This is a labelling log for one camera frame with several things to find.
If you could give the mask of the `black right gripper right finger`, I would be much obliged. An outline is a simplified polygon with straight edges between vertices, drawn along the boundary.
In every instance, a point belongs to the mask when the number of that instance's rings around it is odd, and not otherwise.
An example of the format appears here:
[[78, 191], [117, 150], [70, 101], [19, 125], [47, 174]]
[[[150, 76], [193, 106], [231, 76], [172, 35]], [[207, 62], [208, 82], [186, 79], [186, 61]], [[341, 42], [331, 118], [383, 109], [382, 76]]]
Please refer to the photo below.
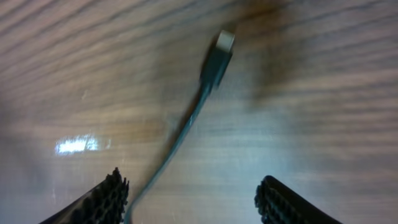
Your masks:
[[271, 175], [257, 186], [254, 205], [264, 224], [341, 224]]

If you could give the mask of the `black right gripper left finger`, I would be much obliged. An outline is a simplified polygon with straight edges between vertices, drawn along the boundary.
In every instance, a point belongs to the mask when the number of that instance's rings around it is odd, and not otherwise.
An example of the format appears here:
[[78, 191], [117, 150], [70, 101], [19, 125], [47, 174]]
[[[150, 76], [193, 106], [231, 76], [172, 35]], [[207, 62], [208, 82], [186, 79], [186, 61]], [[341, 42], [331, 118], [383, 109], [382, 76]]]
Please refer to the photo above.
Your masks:
[[128, 194], [129, 181], [115, 168], [104, 181], [40, 224], [120, 224]]

